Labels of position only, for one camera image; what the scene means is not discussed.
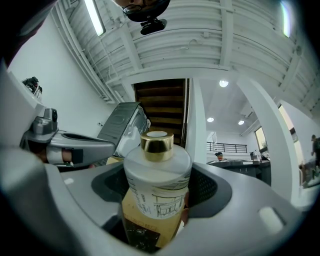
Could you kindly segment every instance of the white pillar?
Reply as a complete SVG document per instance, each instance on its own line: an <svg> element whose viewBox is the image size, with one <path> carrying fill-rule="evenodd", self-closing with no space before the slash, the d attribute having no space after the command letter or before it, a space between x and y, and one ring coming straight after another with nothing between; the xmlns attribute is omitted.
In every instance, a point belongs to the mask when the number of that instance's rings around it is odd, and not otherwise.
<svg viewBox="0 0 320 256"><path fill-rule="evenodd" d="M194 78L190 86L189 117L185 149L192 160L197 163L207 163L207 127L204 101L202 98L200 80Z"/></svg>
<svg viewBox="0 0 320 256"><path fill-rule="evenodd" d="M277 105L256 81L240 76L238 86L253 107L267 142L271 187L294 204L299 197L299 170L294 143Z"/></svg>
<svg viewBox="0 0 320 256"><path fill-rule="evenodd" d="M129 96L130 100L135 102L136 101L135 91L134 91L133 85L130 82L130 79L122 78L121 83L126 94Z"/></svg>

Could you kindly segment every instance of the wooden stair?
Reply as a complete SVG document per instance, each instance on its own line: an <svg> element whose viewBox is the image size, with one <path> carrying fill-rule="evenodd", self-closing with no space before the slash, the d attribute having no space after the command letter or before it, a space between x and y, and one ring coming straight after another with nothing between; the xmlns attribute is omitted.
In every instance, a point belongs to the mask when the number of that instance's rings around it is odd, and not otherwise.
<svg viewBox="0 0 320 256"><path fill-rule="evenodd" d="M135 100L141 102L151 121L150 131L173 133L174 144L185 147L183 137L185 79L157 80L134 84Z"/></svg>

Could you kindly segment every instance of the railing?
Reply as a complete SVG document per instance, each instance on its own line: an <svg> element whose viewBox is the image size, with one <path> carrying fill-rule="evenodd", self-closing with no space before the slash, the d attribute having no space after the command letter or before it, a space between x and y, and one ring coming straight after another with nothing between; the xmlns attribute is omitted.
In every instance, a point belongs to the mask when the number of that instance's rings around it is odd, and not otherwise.
<svg viewBox="0 0 320 256"><path fill-rule="evenodd" d="M216 142L207 142L206 151L216 151L216 152L225 152L225 153L248 153L247 145L226 144L226 143L216 143Z"/></svg>

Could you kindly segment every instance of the gold bottle cap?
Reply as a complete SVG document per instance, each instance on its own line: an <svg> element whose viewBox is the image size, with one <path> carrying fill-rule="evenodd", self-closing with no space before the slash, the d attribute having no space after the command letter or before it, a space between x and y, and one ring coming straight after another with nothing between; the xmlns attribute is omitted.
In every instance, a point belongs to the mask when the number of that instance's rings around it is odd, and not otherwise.
<svg viewBox="0 0 320 256"><path fill-rule="evenodd" d="M152 162L169 160L173 156L174 135L165 131L147 131L141 134L141 148L145 158Z"/></svg>

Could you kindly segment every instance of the bottle label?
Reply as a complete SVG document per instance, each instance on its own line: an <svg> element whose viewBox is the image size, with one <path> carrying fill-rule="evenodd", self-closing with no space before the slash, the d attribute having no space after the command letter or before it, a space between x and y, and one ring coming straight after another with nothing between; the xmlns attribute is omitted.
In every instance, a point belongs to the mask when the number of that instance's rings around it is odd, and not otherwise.
<svg viewBox="0 0 320 256"><path fill-rule="evenodd" d="M185 205L190 173L175 183L151 186L130 176L127 180L139 210L152 219L167 219Z"/></svg>

